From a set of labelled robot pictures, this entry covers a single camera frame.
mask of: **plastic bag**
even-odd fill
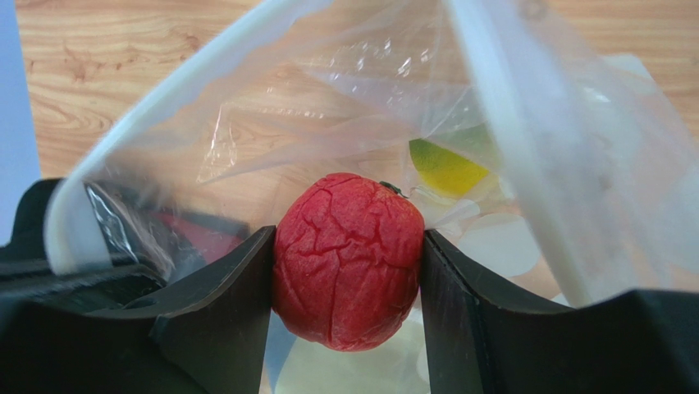
[[[699,288],[687,130],[652,80],[537,0],[263,2],[62,183],[48,259],[68,273],[143,254],[174,282],[340,171],[397,185],[429,227],[542,296]],[[354,355],[274,316],[265,365],[278,393],[424,394],[423,347],[419,303]]]

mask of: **white plastic edge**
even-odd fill
[[[571,305],[589,305],[592,298],[578,272],[573,249],[563,237],[562,218],[547,208],[552,204],[551,197],[544,187],[545,176],[537,166],[535,146],[527,137],[528,125],[518,101],[512,65],[502,53],[497,29],[484,1],[488,0],[445,0],[464,64],[470,66],[482,109],[502,152],[507,179],[546,259],[555,264],[552,271],[556,281]],[[546,55],[533,53],[532,56]]]
[[[107,263],[109,254],[92,207],[87,196],[80,197],[80,193],[85,194],[83,179],[100,168],[111,152],[164,120],[162,114],[186,105],[182,102],[183,96],[196,99],[206,85],[222,76],[222,64],[226,72],[233,71],[254,49],[280,38],[297,19],[322,10],[333,1],[265,0],[204,46],[131,109],[58,186],[49,201],[43,239],[52,271],[60,275],[111,266]],[[235,51],[239,56],[232,61],[230,55]]]

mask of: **yellow fruit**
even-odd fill
[[[488,175],[486,168],[426,140],[412,140],[409,145],[420,177],[444,196],[459,198]]]

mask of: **wrinkled red skin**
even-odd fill
[[[418,294],[424,227],[420,212],[385,186],[326,176],[277,228],[273,309],[289,331],[330,349],[381,345]]]

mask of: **wood grain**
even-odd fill
[[[17,0],[44,176],[257,0]],[[551,0],[599,53],[638,55],[699,135],[699,2]]]

